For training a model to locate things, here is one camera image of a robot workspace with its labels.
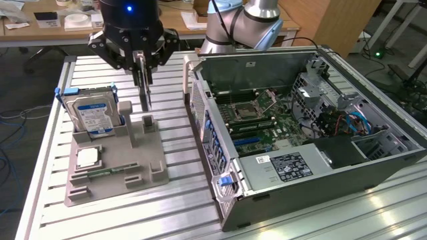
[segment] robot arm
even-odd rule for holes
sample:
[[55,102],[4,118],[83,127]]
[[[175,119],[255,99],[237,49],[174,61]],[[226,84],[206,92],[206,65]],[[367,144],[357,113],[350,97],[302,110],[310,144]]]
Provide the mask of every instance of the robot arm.
[[[150,84],[158,65],[165,65],[178,50],[181,40],[174,29],[165,29],[158,0],[100,0],[103,31],[91,34],[88,47],[115,68],[133,72],[139,88],[142,110],[150,111]],[[110,40],[118,47],[115,51]]]
[[215,0],[215,2],[230,36],[211,1],[207,10],[206,40],[201,53],[234,52],[235,46],[230,37],[258,50],[267,50],[274,45],[283,26],[278,0],[251,0],[245,6],[242,0]]

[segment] gray robot arm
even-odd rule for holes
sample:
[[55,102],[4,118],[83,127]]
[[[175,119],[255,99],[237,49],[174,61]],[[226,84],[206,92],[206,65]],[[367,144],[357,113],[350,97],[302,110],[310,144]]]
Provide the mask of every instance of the gray robot arm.
[[234,41],[267,50],[275,43],[283,20],[278,0],[251,0],[245,6],[242,0],[215,0],[221,16],[227,28],[222,26],[213,1],[209,4],[207,33],[202,54],[234,52]]

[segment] slotted aluminum surface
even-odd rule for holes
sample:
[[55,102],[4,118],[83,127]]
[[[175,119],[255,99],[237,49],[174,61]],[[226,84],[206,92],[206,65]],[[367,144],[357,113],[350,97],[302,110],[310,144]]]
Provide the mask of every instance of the slotted aluminum surface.
[[[239,231],[222,232],[215,203],[185,109],[185,54],[173,55],[154,74],[153,114],[159,121],[171,182],[83,205],[66,207],[66,180],[72,122],[60,109],[36,199],[30,239],[125,240],[285,240],[425,239],[427,236],[427,162],[401,170],[385,183]],[[79,57],[71,69],[72,87],[111,82],[119,99],[134,103],[134,121],[143,115],[133,77],[96,56]]]

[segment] blue memory slot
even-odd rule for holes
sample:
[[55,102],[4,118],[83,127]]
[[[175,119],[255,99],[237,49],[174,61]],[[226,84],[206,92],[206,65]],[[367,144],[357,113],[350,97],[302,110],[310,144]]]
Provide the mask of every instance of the blue memory slot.
[[241,139],[241,140],[235,140],[234,145],[235,146],[242,146],[246,144],[254,144],[258,143],[262,139],[259,137],[253,137],[253,138],[247,138],[247,139]]

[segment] motherboard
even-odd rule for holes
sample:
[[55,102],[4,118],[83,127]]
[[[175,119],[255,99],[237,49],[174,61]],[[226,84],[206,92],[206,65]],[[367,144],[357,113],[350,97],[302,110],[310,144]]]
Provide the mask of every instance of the motherboard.
[[309,139],[282,96],[274,88],[239,95],[217,95],[221,115],[241,157],[301,146]]

